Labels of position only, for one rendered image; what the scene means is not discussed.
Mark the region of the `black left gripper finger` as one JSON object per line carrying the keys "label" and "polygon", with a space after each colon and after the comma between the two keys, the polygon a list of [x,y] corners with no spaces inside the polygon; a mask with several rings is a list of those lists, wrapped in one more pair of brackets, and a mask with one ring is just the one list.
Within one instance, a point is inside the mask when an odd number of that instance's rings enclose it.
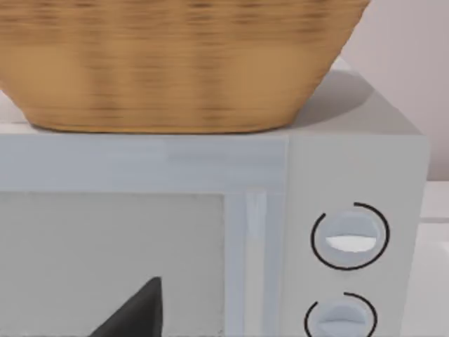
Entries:
{"label": "black left gripper finger", "polygon": [[151,278],[88,337],[162,337],[162,279]]}

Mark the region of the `microwave oven door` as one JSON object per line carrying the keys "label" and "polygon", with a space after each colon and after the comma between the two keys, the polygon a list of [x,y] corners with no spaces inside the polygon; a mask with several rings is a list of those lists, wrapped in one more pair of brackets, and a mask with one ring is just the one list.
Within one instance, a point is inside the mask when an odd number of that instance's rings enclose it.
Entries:
{"label": "microwave oven door", "polygon": [[0,337],[88,337],[151,278],[162,337],[278,330],[283,136],[0,135]]}

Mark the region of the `pale microwave knob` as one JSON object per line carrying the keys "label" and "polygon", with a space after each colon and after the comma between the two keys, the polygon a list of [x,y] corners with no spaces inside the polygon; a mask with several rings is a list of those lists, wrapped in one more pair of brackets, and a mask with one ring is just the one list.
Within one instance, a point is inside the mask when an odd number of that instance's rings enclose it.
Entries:
{"label": "pale microwave knob", "polygon": [[367,337],[372,325],[365,304],[347,297],[319,303],[309,318],[313,337]]}
{"label": "pale microwave knob", "polygon": [[384,221],[376,213],[362,208],[326,216],[314,235],[319,255],[331,265],[344,269],[375,259],[386,237]]}

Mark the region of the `woven wicker basket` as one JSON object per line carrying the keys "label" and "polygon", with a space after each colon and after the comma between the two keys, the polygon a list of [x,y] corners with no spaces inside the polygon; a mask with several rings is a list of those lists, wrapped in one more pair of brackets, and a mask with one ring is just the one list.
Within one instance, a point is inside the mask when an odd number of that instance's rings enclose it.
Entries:
{"label": "woven wicker basket", "polygon": [[33,126],[291,124],[371,0],[0,0],[0,90]]}

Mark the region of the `pale microwave oven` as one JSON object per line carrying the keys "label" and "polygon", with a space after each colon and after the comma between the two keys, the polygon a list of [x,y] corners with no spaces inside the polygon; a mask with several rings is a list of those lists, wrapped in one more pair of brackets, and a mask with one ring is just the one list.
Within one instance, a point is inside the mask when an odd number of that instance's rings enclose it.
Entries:
{"label": "pale microwave oven", "polygon": [[[3,120],[5,133],[56,132]],[[426,138],[341,60],[291,126],[213,136],[255,134],[289,142],[278,330],[257,337],[313,337],[313,309],[344,297],[372,314],[367,337],[400,337],[429,163]],[[314,235],[326,216],[352,208],[376,213],[387,237],[375,259],[344,269],[319,255]]]}

